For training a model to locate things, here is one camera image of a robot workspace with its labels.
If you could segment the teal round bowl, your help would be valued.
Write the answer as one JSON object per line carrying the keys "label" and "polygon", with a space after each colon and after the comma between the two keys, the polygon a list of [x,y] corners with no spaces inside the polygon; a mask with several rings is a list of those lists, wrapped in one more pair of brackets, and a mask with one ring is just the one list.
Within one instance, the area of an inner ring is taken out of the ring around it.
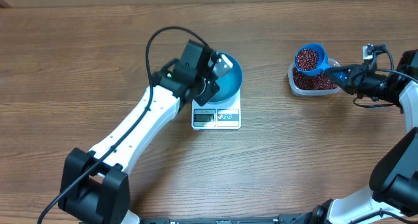
{"label": "teal round bowl", "polygon": [[237,60],[223,53],[233,64],[232,70],[224,77],[218,78],[216,84],[220,87],[219,91],[208,101],[210,104],[221,104],[233,97],[241,88],[243,82],[242,68]]}

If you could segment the blue plastic measuring scoop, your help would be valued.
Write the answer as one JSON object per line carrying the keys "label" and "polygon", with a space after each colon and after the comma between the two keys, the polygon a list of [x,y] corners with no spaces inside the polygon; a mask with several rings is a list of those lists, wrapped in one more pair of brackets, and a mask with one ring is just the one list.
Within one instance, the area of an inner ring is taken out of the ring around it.
{"label": "blue plastic measuring scoop", "polygon": [[324,74],[327,68],[335,67],[329,64],[329,57],[322,44],[310,43],[298,50],[294,57],[298,73],[314,77]]}

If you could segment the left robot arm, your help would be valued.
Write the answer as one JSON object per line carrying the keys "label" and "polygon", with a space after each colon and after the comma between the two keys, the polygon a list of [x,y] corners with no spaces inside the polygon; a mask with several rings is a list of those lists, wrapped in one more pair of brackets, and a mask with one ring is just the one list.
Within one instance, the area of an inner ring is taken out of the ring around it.
{"label": "left robot arm", "polygon": [[189,40],[179,59],[149,75],[150,85],[127,117],[88,152],[68,154],[58,207],[82,223],[140,223],[131,208],[129,175],[155,135],[192,102],[203,106],[234,71],[224,52]]}

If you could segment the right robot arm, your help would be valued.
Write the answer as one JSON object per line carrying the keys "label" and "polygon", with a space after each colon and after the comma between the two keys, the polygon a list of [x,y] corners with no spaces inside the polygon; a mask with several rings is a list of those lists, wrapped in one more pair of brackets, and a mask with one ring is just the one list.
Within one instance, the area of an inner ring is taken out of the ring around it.
{"label": "right robot arm", "polygon": [[388,54],[368,46],[364,62],[324,70],[325,76],[356,99],[368,97],[396,106],[405,118],[405,134],[374,167],[366,187],[330,199],[297,218],[298,223],[373,223],[388,217],[413,223],[417,215],[417,50],[405,51],[397,65],[377,66]]}

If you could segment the white digital kitchen scale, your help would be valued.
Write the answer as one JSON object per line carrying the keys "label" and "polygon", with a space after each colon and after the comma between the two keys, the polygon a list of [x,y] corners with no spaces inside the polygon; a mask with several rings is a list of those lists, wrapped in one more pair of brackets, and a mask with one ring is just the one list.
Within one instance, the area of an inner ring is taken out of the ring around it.
{"label": "white digital kitchen scale", "polygon": [[195,130],[238,130],[241,128],[241,92],[230,99],[199,106],[192,102],[191,126]]}

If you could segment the clear plastic food container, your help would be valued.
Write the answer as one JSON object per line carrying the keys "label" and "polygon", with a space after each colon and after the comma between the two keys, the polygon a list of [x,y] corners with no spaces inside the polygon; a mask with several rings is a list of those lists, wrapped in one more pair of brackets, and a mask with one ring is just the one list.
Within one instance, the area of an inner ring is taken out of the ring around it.
{"label": "clear plastic food container", "polygon": [[328,80],[320,84],[314,77],[302,77],[301,74],[297,74],[295,63],[290,64],[287,77],[291,93],[297,97],[322,97],[342,90]]}

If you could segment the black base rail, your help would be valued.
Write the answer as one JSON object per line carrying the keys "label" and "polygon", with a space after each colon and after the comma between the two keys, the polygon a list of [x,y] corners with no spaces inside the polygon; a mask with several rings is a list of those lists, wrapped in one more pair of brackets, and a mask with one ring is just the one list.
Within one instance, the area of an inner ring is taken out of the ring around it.
{"label": "black base rail", "polygon": [[301,214],[280,214],[276,217],[220,217],[220,218],[194,218],[169,219],[142,218],[140,224],[283,224],[292,223]]}

